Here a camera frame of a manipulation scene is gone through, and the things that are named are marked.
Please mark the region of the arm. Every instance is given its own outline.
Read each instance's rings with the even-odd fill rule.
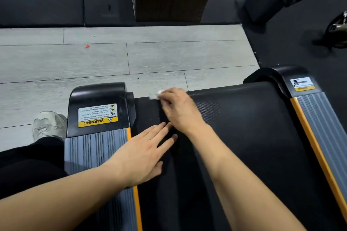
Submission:
[[[159,159],[177,135],[159,142],[171,124],[154,125],[130,139],[103,165],[0,200],[0,230],[72,230],[126,187],[161,173]]]
[[[219,139],[182,89],[158,96],[173,126],[187,135],[204,161],[235,231],[305,231],[266,185]]]

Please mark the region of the hand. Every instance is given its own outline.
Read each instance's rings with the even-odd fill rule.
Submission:
[[[158,98],[167,118],[180,132],[187,134],[205,124],[192,98],[183,89],[165,90]]]
[[[108,174],[115,176],[115,181],[123,181],[123,188],[139,185],[160,175],[163,162],[159,159],[177,140],[177,134],[161,146],[158,147],[158,144],[171,128],[171,123],[161,123],[144,130],[101,166],[108,170]]]

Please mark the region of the light gray wood floor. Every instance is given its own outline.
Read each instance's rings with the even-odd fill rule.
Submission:
[[[125,82],[146,97],[241,84],[258,68],[240,25],[0,29],[0,151],[32,143],[39,112],[67,116],[77,86]]]

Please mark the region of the person's left hand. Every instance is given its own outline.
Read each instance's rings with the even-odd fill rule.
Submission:
[[[124,188],[160,175],[163,162],[159,159],[177,140],[177,134],[161,146],[158,144],[171,128],[171,123],[161,123],[144,130],[120,147],[101,167],[108,170],[115,181],[121,180]]]

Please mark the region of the person's left arm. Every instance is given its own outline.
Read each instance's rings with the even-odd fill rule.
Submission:
[[[72,230],[126,187],[161,174],[159,159],[177,135],[158,147],[172,125],[154,125],[103,165],[0,200],[0,230]]]

